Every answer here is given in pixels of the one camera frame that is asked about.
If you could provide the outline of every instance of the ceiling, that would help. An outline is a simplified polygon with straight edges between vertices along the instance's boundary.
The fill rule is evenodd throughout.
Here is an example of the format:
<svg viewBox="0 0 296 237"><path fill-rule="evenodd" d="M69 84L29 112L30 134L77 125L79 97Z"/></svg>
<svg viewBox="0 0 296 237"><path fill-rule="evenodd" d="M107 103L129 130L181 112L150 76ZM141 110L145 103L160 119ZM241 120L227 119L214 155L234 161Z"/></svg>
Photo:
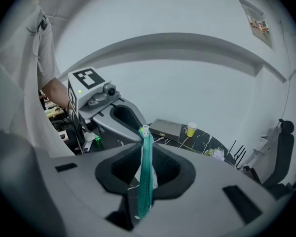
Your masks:
<svg viewBox="0 0 296 237"><path fill-rule="evenodd" d="M66 24L89 0L39 0L39 5L48 17L57 44Z"/></svg>

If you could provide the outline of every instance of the white shirt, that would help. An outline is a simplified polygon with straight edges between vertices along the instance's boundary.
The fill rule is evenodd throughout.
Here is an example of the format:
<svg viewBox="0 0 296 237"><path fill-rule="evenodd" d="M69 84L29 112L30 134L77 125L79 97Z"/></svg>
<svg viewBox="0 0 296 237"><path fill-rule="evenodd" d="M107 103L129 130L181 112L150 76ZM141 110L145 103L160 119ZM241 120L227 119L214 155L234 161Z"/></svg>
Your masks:
<svg viewBox="0 0 296 237"><path fill-rule="evenodd" d="M45 30L38 27L42 19ZM0 129L45 148L51 157L73 156L37 92L58 75L51 25L38 0L17 0L0 25Z"/></svg>

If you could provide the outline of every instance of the white wall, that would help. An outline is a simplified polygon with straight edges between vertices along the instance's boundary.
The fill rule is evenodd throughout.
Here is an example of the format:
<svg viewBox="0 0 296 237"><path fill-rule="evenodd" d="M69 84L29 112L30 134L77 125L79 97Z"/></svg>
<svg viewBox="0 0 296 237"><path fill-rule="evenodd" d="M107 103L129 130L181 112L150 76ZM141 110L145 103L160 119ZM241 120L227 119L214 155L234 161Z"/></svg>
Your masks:
<svg viewBox="0 0 296 237"><path fill-rule="evenodd" d="M71 19L59 39L56 47L59 68L63 72L85 56L122 40L156 33L194 33L239 45L288 78L289 63L281 18L279 13L274 13L282 8L272 8L274 4L269 0L246 1L264 13L273 49L252 35L239 0L90 0ZM289 26L283 25L284 29L293 29L295 34L292 21L285 23ZM286 42L293 71L296 68L296 37L288 36ZM230 147L235 139L237 144L245 144L248 147L246 158L252 151L252 137L270 133L277 124L288 91L288 81L282 83L265 67L258 69L255 77L201 61L152 60L116 64L99 71L113 79L122 95L138 105L148 121L155 118L183 123L195 120L200 129L209 132L226 147ZM134 90L140 87L140 78L153 82L148 85L153 103L147 103L147 98ZM189 80L193 81L195 95L185 91L183 81ZM162 85L167 94L158 90L156 85ZM296 126L294 94L296 76L291 82L290 106L284 115ZM188 112L182 106L176 108L174 103L178 99L185 100L186 104L192 103L193 108ZM290 172L296 170L296 145L293 156Z"/></svg>

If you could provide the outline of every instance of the yellow and white cup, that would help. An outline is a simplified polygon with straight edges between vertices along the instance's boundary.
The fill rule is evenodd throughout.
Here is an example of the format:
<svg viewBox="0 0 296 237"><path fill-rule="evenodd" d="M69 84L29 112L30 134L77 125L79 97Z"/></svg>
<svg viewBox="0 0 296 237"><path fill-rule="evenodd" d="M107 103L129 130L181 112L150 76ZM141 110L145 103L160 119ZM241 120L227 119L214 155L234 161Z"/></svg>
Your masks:
<svg viewBox="0 0 296 237"><path fill-rule="evenodd" d="M192 123L192 122L187 123L187 133L186 133L186 135L188 137L192 137L196 130L197 130L197 124Z"/></svg>

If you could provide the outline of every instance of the chair backrest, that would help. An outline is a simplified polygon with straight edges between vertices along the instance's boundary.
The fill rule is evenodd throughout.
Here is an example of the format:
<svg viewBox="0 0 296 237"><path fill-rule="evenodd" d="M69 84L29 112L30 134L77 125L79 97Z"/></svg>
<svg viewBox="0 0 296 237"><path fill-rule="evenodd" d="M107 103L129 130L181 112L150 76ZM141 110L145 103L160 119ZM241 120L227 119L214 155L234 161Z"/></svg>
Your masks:
<svg viewBox="0 0 296 237"><path fill-rule="evenodd" d="M270 187L282 181L290 168L292 152L294 147L294 136L280 132L277 142L277 155L275 169L271 176L263 183L264 187Z"/></svg>

